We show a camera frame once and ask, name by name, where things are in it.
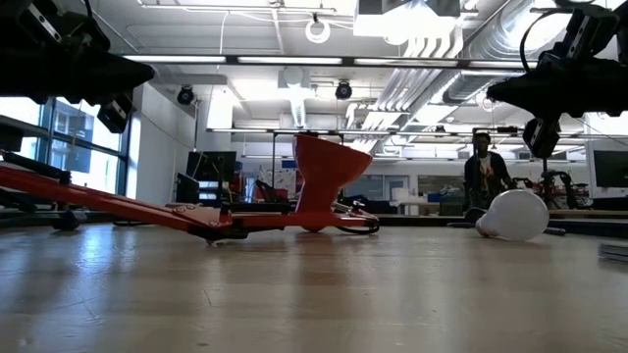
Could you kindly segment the long ceiling light strip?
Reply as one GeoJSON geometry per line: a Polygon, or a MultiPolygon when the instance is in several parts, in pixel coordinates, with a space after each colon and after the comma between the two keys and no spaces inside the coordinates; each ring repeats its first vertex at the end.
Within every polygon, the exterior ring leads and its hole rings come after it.
{"type": "Polygon", "coordinates": [[[308,66],[470,71],[523,71],[520,61],[456,58],[403,57],[307,57],[251,55],[123,55],[123,58],[154,65],[308,66]]]}

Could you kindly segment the black background robot station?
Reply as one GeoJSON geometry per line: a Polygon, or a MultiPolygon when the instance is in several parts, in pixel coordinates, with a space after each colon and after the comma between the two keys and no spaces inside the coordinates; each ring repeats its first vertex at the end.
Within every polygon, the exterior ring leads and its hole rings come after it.
{"type": "Polygon", "coordinates": [[[507,184],[509,189],[525,189],[539,196],[550,210],[585,210],[589,207],[589,191],[587,183],[575,183],[571,173],[551,169],[549,160],[541,158],[540,176],[532,180],[527,176],[513,176],[507,184]]]}

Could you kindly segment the silver ventilation duct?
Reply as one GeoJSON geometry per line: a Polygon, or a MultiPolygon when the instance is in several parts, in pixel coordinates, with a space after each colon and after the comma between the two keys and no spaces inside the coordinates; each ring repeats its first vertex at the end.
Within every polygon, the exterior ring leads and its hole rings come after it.
{"type": "MultiPolygon", "coordinates": [[[[554,8],[553,0],[509,0],[489,23],[463,49],[464,58],[518,60],[524,31],[541,14],[533,8],[554,8]]],[[[445,102],[463,103],[488,85],[492,76],[459,74],[443,95],[445,102]]]]}

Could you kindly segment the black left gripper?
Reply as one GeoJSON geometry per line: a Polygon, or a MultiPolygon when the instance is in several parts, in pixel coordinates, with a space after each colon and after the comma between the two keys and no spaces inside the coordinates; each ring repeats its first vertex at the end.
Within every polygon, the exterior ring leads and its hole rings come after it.
{"type": "Polygon", "coordinates": [[[53,0],[0,0],[0,96],[101,104],[154,78],[150,66],[108,53],[111,42],[84,5],[84,14],[63,13],[53,0]],[[102,77],[133,79],[88,80],[102,77]]]}

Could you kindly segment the white lightbulb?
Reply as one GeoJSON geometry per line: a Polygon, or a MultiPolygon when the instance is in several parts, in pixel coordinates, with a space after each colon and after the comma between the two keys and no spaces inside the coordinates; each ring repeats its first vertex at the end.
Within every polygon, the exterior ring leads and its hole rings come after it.
{"type": "Polygon", "coordinates": [[[512,189],[494,198],[475,228],[489,238],[528,241],[542,234],[549,220],[550,212],[539,196],[524,189],[512,189]]]}

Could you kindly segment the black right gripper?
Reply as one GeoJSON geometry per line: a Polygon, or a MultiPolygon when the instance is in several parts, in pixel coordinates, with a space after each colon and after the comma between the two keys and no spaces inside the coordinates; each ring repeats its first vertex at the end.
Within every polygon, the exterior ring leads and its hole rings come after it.
{"type": "Polygon", "coordinates": [[[535,116],[619,116],[628,110],[628,4],[558,8],[571,11],[563,39],[541,54],[536,70],[497,82],[487,94],[535,116]]]}

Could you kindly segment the standing person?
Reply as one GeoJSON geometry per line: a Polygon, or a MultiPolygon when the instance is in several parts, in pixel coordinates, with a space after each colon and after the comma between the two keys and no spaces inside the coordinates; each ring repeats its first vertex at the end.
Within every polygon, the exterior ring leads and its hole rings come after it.
{"type": "Polygon", "coordinates": [[[491,137],[478,132],[473,137],[473,155],[464,165],[464,195],[468,208],[488,209],[493,200],[512,185],[504,159],[490,150],[491,137]]]}

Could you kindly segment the red desk lamp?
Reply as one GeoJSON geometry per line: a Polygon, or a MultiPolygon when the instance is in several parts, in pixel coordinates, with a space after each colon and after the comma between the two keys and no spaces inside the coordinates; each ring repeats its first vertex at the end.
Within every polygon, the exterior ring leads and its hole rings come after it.
{"type": "Polygon", "coordinates": [[[223,204],[219,208],[175,203],[167,206],[80,186],[69,173],[2,151],[0,186],[52,201],[104,211],[130,221],[169,227],[215,242],[245,239],[252,232],[301,227],[320,231],[325,227],[358,234],[379,229],[379,219],[359,206],[337,202],[340,190],[360,177],[372,157],[347,146],[298,133],[292,139],[293,158],[303,185],[293,211],[258,211],[254,204],[223,204]]]}

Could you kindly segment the black aluminium frame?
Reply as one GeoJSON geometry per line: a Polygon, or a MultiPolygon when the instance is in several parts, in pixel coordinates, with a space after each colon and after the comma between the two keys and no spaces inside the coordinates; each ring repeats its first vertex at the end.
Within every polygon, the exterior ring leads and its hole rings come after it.
{"type": "MultiPolygon", "coordinates": [[[[0,228],[5,227],[43,227],[51,226],[54,220],[60,220],[62,212],[39,211],[33,214],[18,210],[0,210],[0,228]]],[[[78,223],[98,224],[113,223],[118,226],[137,225],[135,221],[99,211],[78,211],[78,223]]],[[[393,214],[378,215],[382,227],[446,227],[448,223],[468,222],[463,217],[410,217],[393,214]]],[[[566,233],[584,234],[600,237],[628,239],[628,220],[619,219],[550,219],[549,227],[564,228],[566,233]]]]}

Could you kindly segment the large glass window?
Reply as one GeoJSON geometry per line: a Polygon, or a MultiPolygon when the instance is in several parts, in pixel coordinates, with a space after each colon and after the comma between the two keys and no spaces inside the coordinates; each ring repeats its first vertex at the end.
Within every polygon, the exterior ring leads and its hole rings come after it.
{"type": "Polygon", "coordinates": [[[67,170],[72,182],[120,194],[126,190],[129,135],[112,133],[97,119],[100,107],[58,97],[44,104],[0,97],[0,116],[24,123],[30,132],[18,154],[67,170]]]}

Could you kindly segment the black trash bin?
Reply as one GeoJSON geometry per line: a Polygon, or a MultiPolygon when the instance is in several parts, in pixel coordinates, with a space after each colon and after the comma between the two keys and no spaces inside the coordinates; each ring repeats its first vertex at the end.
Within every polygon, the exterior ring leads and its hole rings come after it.
{"type": "Polygon", "coordinates": [[[199,182],[186,174],[177,173],[175,200],[177,203],[197,204],[199,182]]]}

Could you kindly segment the black computer monitor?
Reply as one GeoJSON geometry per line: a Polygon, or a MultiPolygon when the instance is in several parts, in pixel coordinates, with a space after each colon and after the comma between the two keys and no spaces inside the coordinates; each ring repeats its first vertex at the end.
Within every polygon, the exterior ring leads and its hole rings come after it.
{"type": "Polygon", "coordinates": [[[235,151],[189,152],[186,174],[198,181],[233,181],[236,171],[235,151]]]}
{"type": "Polygon", "coordinates": [[[628,188],[628,151],[594,151],[597,187],[628,188]]]}

